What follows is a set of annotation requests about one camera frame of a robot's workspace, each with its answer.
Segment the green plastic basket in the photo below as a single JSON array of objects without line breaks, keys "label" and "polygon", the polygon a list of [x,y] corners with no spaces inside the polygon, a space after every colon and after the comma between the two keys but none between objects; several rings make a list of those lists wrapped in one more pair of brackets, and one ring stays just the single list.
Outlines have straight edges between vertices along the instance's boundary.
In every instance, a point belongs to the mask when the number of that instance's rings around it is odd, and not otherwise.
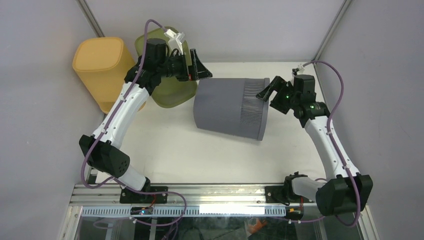
[{"label": "green plastic basket", "polygon": [[[139,36],[134,46],[138,57],[143,53],[144,35]],[[158,38],[168,41],[161,28],[156,28],[147,33],[147,38]],[[182,43],[184,53],[188,53],[189,47],[187,41]],[[190,100],[196,94],[198,83],[196,81],[180,82],[176,77],[162,78],[161,83],[157,86],[151,97],[154,102],[162,108],[174,108],[182,103]]]}]

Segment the grey plastic basket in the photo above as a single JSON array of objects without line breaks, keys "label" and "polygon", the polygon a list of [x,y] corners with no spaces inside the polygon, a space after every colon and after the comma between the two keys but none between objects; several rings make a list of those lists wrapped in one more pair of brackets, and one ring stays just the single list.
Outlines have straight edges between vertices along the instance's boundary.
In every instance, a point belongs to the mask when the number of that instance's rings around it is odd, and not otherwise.
[{"label": "grey plastic basket", "polygon": [[269,104],[257,94],[269,78],[208,78],[200,80],[193,102],[197,128],[262,141]]}]

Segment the yellow plastic basket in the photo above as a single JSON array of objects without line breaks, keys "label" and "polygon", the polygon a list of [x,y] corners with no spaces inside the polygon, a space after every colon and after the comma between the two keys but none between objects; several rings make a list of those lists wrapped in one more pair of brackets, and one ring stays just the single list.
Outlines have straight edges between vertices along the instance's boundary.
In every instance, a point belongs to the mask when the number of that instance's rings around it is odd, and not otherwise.
[{"label": "yellow plastic basket", "polygon": [[96,37],[83,41],[77,48],[72,68],[85,85],[100,110],[108,114],[135,61],[119,37]]}]

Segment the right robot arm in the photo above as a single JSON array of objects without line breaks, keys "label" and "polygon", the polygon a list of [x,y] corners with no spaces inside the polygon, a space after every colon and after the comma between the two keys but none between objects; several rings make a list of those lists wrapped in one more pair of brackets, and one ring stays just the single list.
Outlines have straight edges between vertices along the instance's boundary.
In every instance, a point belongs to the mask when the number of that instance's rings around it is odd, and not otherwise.
[{"label": "right robot arm", "polygon": [[300,198],[309,199],[316,203],[323,216],[363,211],[373,180],[369,175],[360,173],[342,147],[330,110],[324,102],[317,101],[315,78],[299,74],[290,82],[275,76],[256,97],[265,102],[273,92],[276,94],[269,106],[283,114],[293,111],[315,145],[326,181],[315,181],[306,174],[295,172],[286,176],[282,187],[271,190],[268,196],[287,206]]}]

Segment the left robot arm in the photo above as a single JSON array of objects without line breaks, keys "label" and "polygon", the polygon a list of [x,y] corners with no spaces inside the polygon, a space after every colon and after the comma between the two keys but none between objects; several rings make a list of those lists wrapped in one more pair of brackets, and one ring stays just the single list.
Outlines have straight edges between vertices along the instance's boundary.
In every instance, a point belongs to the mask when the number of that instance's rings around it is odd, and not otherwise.
[{"label": "left robot arm", "polygon": [[136,113],[146,103],[162,79],[179,82],[208,79],[213,74],[200,61],[197,51],[171,49],[164,39],[149,38],[144,52],[126,73],[124,84],[103,122],[91,135],[82,135],[79,146],[84,155],[82,169],[90,166],[109,175],[131,190],[131,197],[145,203],[151,196],[150,180],[130,164],[121,146]]}]

